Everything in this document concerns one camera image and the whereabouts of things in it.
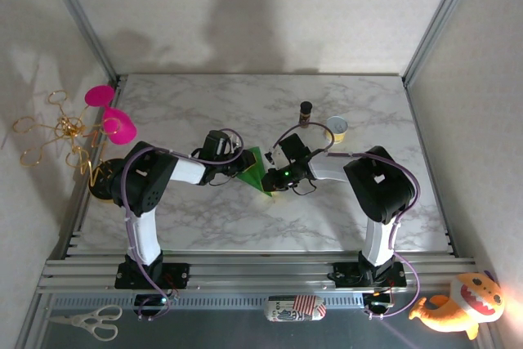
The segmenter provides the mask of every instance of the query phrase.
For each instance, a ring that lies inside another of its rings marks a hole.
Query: scissors
[[[118,313],[109,313],[108,315],[100,315],[102,311],[105,310],[116,310]],[[89,314],[83,315],[72,315],[72,316],[53,316],[49,318],[51,322],[60,323],[60,324],[71,324],[74,327],[81,327],[82,329],[87,330],[91,333],[94,338],[99,341],[112,341],[118,335],[118,327],[114,324],[104,324],[105,320],[117,320],[122,316],[122,307],[110,304],[108,306],[103,306],[98,308],[96,311],[93,311]],[[96,329],[103,330],[112,330],[113,335],[108,338],[103,338],[96,333]]]

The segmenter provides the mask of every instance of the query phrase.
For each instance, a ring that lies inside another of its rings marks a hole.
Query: tin can
[[[322,320],[325,312],[324,299],[314,294],[270,296],[264,311],[265,317],[271,322]]]
[[[349,129],[349,123],[341,116],[333,116],[327,119],[326,126],[334,134],[334,143],[340,143],[345,138],[346,130]],[[325,130],[325,137],[330,141],[331,135]]]

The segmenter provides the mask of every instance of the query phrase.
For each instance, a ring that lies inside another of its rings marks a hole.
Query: white wall
[[[523,347],[523,0],[462,0],[412,86],[461,254],[497,273]]]
[[[49,92],[67,90],[67,107],[77,111],[87,89],[106,79],[61,0],[0,0],[0,16],[0,347],[11,348],[75,186],[63,144],[40,166],[22,168],[21,151],[50,134],[21,136],[11,125],[24,115],[56,123]]]
[[[121,74],[398,74],[440,2],[80,1]]]

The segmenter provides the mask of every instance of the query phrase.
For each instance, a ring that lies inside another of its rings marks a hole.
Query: wire decoration
[[[71,168],[79,168],[80,173],[85,175],[89,172],[89,185],[94,186],[97,177],[101,174],[105,177],[110,175],[110,166],[107,166],[109,173],[104,173],[103,154],[107,141],[98,142],[100,134],[102,135],[114,135],[122,127],[122,121],[116,117],[104,117],[101,123],[95,123],[92,125],[86,125],[83,122],[83,116],[90,105],[86,105],[83,108],[79,116],[68,116],[63,108],[63,104],[68,99],[68,94],[65,90],[56,90],[47,96],[47,103],[56,105],[60,109],[60,116],[57,119],[55,126],[38,123],[33,116],[23,116],[16,120],[12,129],[14,132],[19,134],[25,134],[33,131],[36,128],[47,128],[53,131],[53,136],[49,141],[44,142],[40,146],[31,147],[25,150],[20,156],[20,164],[25,167],[36,167],[39,165],[44,158],[44,148],[51,143],[57,143],[58,141],[67,141],[70,144],[71,151],[65,156],[65,163]],[[111,123],[112,127],[110,131],[106,130],[106,125]],[[93,162],[89,151],[87,151],[81,142],[81,138],[91,138],[90,147],[95,149],[101,147],[99,165],[93,170]],[[28,158],[28,154],[34,151],[38,152],[38,157],[31,161]]]

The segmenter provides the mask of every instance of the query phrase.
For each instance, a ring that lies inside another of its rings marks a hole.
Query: yellow plush toy
[[[450,298],[438,294],[429,302],[437,309],[426,308],[427,298],[420,298],[409,314],[426,326],[443,333],[466,331],[469,339],[477,337],[479,323],[493,322],[503,314],[505,302],[499,286],[487,275],[457,275],[450,285]]]

